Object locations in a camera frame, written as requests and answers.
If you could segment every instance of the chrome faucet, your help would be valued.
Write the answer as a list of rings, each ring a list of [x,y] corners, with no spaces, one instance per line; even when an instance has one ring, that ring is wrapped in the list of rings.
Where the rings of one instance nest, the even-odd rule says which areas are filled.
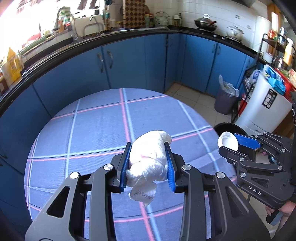
[[[104,25],[103,25],[102,23],[99,23],[99,22],[96,20],[95,16],[91,16],[91,18],[89,19],[89,21],[91,22],[92,19],[95,20],[95,23],[88,24],[88,25],[86,25],[86,26],[83,28],[83,37],[85,36],[85,29],[86,29],[88,26],[98,25],[98,27],[99,27],[99,32],[102,32],[102,31],[104,30]]]
[[[57,12],[57,18],[56,18],[56,22],[54,24],[54,28],[53,28],[53,31],[56,31],[59,29],[59,24],[58,24],[58,21],[59,21],[59,14],[60,12],[63,10],[63,9],[67,9],[68,11],[70,11],[70,8],[69,7],[61,7],[58,12]],[[72,15],[72,13],[70,12],[70,22],[71,22],[71,26],[72,26],[72,31],[73,31],[73,39],[76,40],[78,38],[78,35],[77,35],[77,32],[76,32],[76,28],[75,28],[75,22],[74,22],[74,17]]]

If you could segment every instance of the white cloth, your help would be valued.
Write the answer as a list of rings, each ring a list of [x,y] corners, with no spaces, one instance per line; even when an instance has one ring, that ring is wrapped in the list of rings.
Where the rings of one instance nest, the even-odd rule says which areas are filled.
[[[164,131],[150,131],[140,136],[131,147],[129,170],[126,171],[127,185],[132,187],[129,197],[146,205],[152,202],[156,183],[167,179],[168,160],[164,142],[172,137]]]

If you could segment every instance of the tablecloth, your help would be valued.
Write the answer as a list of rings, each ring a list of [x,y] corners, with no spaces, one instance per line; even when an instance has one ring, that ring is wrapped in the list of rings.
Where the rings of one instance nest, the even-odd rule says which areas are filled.
[[[34,219],[72,172],[96,171],[123,153],[127,142],[163,130],[172,136],[171,150],[201,172],[223,171],[232,181],[234,167],[218,153],[218,136],[195,110],[161,93],[144,89],[112,89],[83,97],[57,113],[42,129],[28,156],[25,196]],[[117,240],[179,240],[184,194],[174,194],[167,181],[157,182],[150,205],[132,201],[130,188],[112,194]],[[85,237],[89,236],[88,193]],[[207,217],[209,203],[206,196]],[[207,238],[210,237],[207,218]]]

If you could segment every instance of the black label sticker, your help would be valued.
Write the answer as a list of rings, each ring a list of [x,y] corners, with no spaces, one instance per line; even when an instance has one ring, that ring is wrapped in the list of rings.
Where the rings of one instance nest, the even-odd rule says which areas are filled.
[[[277,96],[277,92],[273,91],[272,89],[269,89],[262,105],[266,107],[267,109],[270,109],[272,103],[274,102],[275,98]]]

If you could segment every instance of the silver screw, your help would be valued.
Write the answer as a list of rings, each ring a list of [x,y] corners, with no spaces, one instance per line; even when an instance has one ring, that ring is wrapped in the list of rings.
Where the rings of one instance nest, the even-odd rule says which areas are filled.
[[[111,170],[113,168],[113,165],[112,164],[106,164],[105,166],[104,166],[104,170],[106,170],[106,171],[109,171],[109,170]]]
[[[191,166],[190,166],[189,164],[184,164],[184,165],[182,166],[182,168],[183,168],[183,170],[185,170],[185,171],[189,171],[189,170],[191,169]]]
[[[225,177],[225,174],[223,172],[218,172],[217,177],[222,179]]]
[[[71,179],[75,179],[75,178],[78,178],[79,177],[79,173],[78,172],[73,172],[70,174],[70,178]]]

